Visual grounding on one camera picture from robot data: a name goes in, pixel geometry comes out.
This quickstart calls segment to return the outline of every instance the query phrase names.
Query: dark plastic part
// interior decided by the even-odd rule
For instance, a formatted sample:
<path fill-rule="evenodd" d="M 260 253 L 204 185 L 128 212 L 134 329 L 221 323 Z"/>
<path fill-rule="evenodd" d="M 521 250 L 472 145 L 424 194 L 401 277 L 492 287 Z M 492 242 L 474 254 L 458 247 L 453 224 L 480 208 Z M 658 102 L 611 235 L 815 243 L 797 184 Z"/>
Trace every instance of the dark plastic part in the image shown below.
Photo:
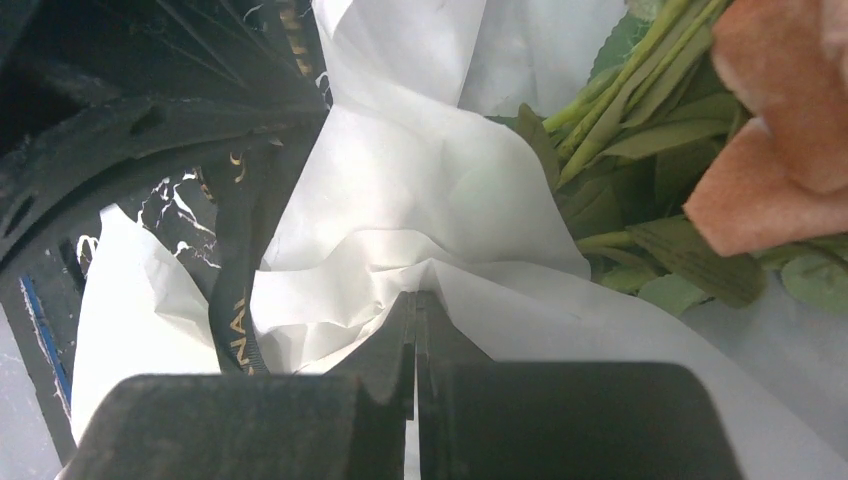
<path fill-rule="evenodd" d="M 497 363 L 430 293 L 325 376 L 124 382 L 67 478 L 400 479 L 413 343 L 424 480 L 742 478 L 686 369 Z"/>

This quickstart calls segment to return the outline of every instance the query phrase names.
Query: wrapping paper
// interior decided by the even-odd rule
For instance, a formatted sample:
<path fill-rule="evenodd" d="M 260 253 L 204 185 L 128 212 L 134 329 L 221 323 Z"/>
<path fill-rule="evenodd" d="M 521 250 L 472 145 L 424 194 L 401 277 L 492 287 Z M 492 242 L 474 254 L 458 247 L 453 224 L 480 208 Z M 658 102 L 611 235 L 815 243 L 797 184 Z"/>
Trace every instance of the wrapping paper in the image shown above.
<path fill-rule="evenodd" d="M 560 108 L 585 83 L 624 6 L 525 3 L 314 2 L 335 104 L 256 274 L 251 309 L 269 368 L 324 372 L 379 328 L 398 292 L 429 289 L 496 360 L 689 367 L 716 402 L 748 478 L 848 478 L 848 464 L 832 447 L 839 434 L 822 440 L 799 419 L 797 401 L 790 410 L 785 391 L 777 389 L 778 398 L 772 384 L 761 383 L 767 374 L 744 358 L 734 363 L 722 345 L 732 332 L 701 336 L 587 280 L 588 265 L 533 152 L 478 113 L 513 114 L 520 101 L 541 113 Z M 191 280 L 119 215 L 104 213 L 89 272 L 75 435 L 120 378 L 217 370 L 205 305 Z M 724 313 L 701 315 L 689 323 L 702 326 Z M 121 317 L 129 331 L 116 326 Z M 170 355 L 125 348 L 138 338 L 166 342 Z M 116 365 L 104 369 L 104 359 Z M 840 397 L 845 387 L 837 390 L 814 393 L 848 398 Z M 410 467 L 415 460 L 408 459 Z"/>

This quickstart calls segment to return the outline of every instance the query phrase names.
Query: blue edge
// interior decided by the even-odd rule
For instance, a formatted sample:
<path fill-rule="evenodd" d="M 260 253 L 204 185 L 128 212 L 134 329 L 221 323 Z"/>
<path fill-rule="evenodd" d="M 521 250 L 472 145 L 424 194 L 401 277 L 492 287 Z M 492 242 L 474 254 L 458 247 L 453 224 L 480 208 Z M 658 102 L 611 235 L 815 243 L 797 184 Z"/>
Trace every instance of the blue edge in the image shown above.
<path fill-rule="evenodd" d="M 59 387 L 62 390 L 62 395 L 65 397 L 66 405 L 71 404 L 71 384 L 68 382 L 68 376 L 65 375 L 65 367 L 59 360 L 59 352 L 56 349 L 56 342 L 53 341 L 53 335 L 50 334 L 50 329 L 44 321 L 44 310 L 41 309 L 41 302 L 35 294 L 35 287 L 32 285 L 32 280 L 28 275 L 21 277 L 21 282 L 24 285 L 27 299 L 32 305 L 32 312 L 35 315 L 35 325 L 38 329 L 38 336 L 44 342 L 44 347 L 47 350 L 47 356 L 50 363 L 53 365 L 53 371 L 56 373 L 56 378 L 59 380 Z"/>

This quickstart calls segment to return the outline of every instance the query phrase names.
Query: black plastic object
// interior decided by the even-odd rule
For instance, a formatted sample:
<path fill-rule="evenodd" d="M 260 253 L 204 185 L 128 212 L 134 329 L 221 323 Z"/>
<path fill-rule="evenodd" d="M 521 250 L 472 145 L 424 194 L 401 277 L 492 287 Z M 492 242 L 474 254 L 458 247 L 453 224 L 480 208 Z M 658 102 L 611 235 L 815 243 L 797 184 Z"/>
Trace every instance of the black plastic object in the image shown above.
<path fill-rule="evenodd" d="M 272 11 L 276 22 L 254 20 Z M 3 45 L 0 65 L 0 108 L 15 119 L 0 131 L 0 277 L 19 274 L 16 259 L 51 246 L 62 223 L 133 187 L 284 131 L 302 132 L 290 143 L 313 142 L 326 107 L 303 72 L 322 61 L 300 23 L 283 23 L 297 11 L 294 0 L 80 0 L 0 11 L 0 24 L 31 18 L 10 34 L 18 40 Z M 295 39 L 298 53 L 275 39 Z"/>
<path fill-rule="evenodd" d="M 424 480 L 742 478 L 684 368 L 493 362 L 429 293 L 321 377 L 125 381 L 66 478 L 400 479 L 415 363 Z"/>

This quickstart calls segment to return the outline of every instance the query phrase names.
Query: crumpled paper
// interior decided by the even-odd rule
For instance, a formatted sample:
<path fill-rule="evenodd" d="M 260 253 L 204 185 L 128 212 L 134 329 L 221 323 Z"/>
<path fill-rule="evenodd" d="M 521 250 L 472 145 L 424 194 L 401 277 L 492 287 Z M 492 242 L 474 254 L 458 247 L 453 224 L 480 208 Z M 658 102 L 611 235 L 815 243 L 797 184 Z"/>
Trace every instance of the crumpled paper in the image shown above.
<path fill-rule="evenodd" d="M 456 108 L 508 114 L 520 100 L 541 112 L 559 108 L 573 95 L 559 87 L 576 92 L 585 82 L 624 8 L 618 0 L 526 3 L 514 17 L 515 6 L 500 0 L 313 4 L 335 105 L 256 275 L 251 309 L 269 368 L 326 371 L 379 327 L 398 292 L 430 289 L 497 360 L 687 366 L 716 402 L 748 478 L 848 477 L 848 464 L 827 443 L 703 337 L 652 305 L 587 281 L 588 266 L 530 148 Z M 513 89 L 508 79 L 488 80 L 513 70 L 521 79 Z M 90 360 L 76 368 L 91 371 L 76 374 L 75 434 L 121 375 L 217 369 L 196 292 L 180 287 L 193 298 L 176 303 L 181 308 L 156 304 L 191 280 L 172 273 L 164 278 L 173 284 L 151 282 L 157 270 L 139 265 L 157 250 L 129 252 L 128 242 L 145 239 L 107 235 L 110 225 L 119 226 L 104 222 L 80 319 L 78 356 Z M 123 249 L 105 248 L 114 243 Z M 130 258 L 129 274 L 98 267 L 118 256 Z M 181 270 L 161 257 L 158 265 Z M 166 284 L 173 293 L 157 297 Z M 130 305 L 146 309 L 156 331 L 145 338 L 172 342 L 167 358 L 161 351 L 118 356 L 125 342 L 140 343 L 140 331 L 103 335 L 133 295 L 147 300 Z M 98 350 L 109 342 L 118 346 Z M 127 365 L 95 381 L 101 366 L 94 359 Z"/>

